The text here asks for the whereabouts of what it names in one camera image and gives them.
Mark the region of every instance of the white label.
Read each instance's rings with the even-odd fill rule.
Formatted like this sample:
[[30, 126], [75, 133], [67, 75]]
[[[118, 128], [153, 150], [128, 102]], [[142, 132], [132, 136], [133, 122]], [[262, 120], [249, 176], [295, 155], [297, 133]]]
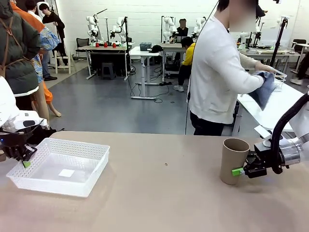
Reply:
[[59, 176], [71, 177], [75, 171], [70, 169], [62, 169], [62, 171], [58, 174]]

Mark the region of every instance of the shoe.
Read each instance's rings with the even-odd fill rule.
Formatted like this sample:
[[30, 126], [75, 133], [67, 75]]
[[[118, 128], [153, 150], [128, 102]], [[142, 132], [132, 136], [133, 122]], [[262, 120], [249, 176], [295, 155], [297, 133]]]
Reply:
[[57, 77], [55, 77], [55, 76], [48, 76], [48, 77], [45, 77], [44, 78], [44, 81], [55, 81], [55, 80], [57, 80], [58, 78]]
[[173, 87], [173, 89], [179, 92], [184, 92], [183, 86], [176, 85]]
[[299, 85], [299, 86], [303, 84], [303, 80], [299, 80], [299, 79], [291, 79], [290, 82], [295, 85]]

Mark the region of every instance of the white plastic basket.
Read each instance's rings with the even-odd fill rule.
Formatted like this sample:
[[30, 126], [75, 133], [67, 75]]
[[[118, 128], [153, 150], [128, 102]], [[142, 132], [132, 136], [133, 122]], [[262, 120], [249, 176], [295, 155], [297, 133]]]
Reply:
[[275, 73], [275, 86], [276, 86], [275, 91], [281, 91], [283, 83], [285, 82], [285, 79], [288, 75], [278, 70], [275, 70], [275, 72], [276, 72]]
[[110, 147], [44, 139], [24, 168], [19, 162], [6, 176], [20, 189], [88, 197], [107, 162]]

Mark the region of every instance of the white sneaker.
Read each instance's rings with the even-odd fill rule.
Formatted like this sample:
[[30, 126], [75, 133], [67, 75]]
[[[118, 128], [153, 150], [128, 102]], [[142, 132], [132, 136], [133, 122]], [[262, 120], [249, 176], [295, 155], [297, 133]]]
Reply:
[[176, 85], [173, 87], [173, 89], [179, 92], [184, 92], [183, 86]]
[[303, 80], [299, 80], [299, 79], [291, 79], [290, 82], [295, 85], [299, 85], [299, 86], [303, 84]]

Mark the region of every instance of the white brick wall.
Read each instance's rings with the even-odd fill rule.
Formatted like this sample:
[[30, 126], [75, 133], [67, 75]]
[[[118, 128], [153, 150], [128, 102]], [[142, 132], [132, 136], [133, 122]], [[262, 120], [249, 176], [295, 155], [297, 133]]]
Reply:
[[[192, 2], [194, 4], [188, 4], [187, 0], [56, 0], [59, 16], [66, 25], [66, 48], [71, 52], [76, 49], [76, 38], [88, 38], [88, 23], [85, 18], [105, 8], [108, 10], [99, 14], [99, 26], [104, 39], [107, 39], [104, 17], [109, 18], [108, 26], [111, 29], [118, 17], [128, 16], [129, 36], [136, 44], [157, 44], [161, 40], [162, 15], [176, 17], [176, 26], [179, 26], [179, 19], [186, 18], [187, 27], [193, 27], [195, 19], [208, 16], [216, 2], [217, 0], [195, 0]], [[262, 19], [265, 28], [274, 26], [277, 18], [283, 14], [293, 15], [288, 25], [288, 28], [293, 29], [296, 22], [292, 37], [306, 36], [308, 33], [308, 30], [304, 30], [305, 25], [309, 23], [309, 20], [305, 19], [309, 13], [308, 0], [283, 0], [282, 4], [275, 4], [272, 0], [260, 0], [260, 5], [263, 9], [269, 10]], [[239, 34], [234, 33], [233, 36], [237, 38]]]

